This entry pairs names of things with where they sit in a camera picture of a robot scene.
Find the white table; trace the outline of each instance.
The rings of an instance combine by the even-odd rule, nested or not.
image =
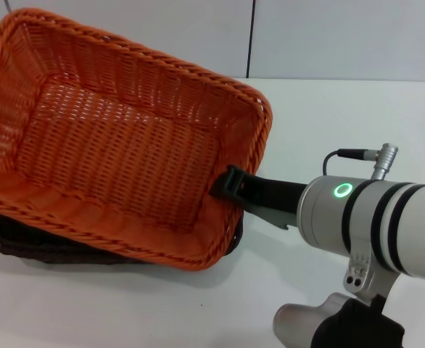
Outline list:
[[[339,147],[400,153],[392,181],[425,183],[425,83],[246,80],[274,121],[259,174],[307,183]],[[333,159],[329,173],[368,177],[372,163]],[[246,215],[237,250],[186,273],[153,265],[48,266],[0,255],[0,348],[281,347],[272,320],[287,302],[343,291],[347,259]],[[425,347],[425,281],[400,277],[385,313]]]

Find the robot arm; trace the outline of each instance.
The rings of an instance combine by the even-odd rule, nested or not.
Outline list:
[[[381,314],[379,303],[400,273],[425,278],[425,185],[383,180],[396,152],[389,144],[379,152],[337,152],[375,161],[368,180],[324,175],[305,185],[262,179],[230,167],[213,186],[213,195],[279,228],[297,226],[309,245],[350,258],[344,287],[359,300],[332,294],[320,307],[283,306],[274,319],[274,332],[286,347],[335,347],[337,342],[338,347],[370,347],[361,345],[367,339],[345,346],[342,336],[334,335],[342,329],[347,336],[361,326],[370,331],[369,337],[379,338],[372,347],[401,347],[404,330]],[[321,333],[333,345],[321,345]],[[399,343],[392,344],[389,334]]]

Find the green led ring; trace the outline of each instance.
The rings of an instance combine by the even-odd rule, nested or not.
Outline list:
[[[334,195],[336,198],[343,198],[350,194],[351,191],[352,185],[350,183],[343,183],[335,188]]]

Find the orange wicker basket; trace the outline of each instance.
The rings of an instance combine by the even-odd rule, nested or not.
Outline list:
[[[0,23],[0,213],[147,262],[201,270],[242,213],[208,194],[255,173],[255,89],[38,9]]]

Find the woven texture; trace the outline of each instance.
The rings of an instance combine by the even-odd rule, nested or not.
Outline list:
[[[230,254],[238,246],[242,232],[243,225],[242,219],[240,219],[227,254]],[[124,257],[56,236],[3,215],[0,215],[0,253],[51,264],[144,263],[131,257]]]
[[[52,13],[0,23],[0,214],[126,257],[201,270],[242,211],[208,191],[255,173],[255,89]]]

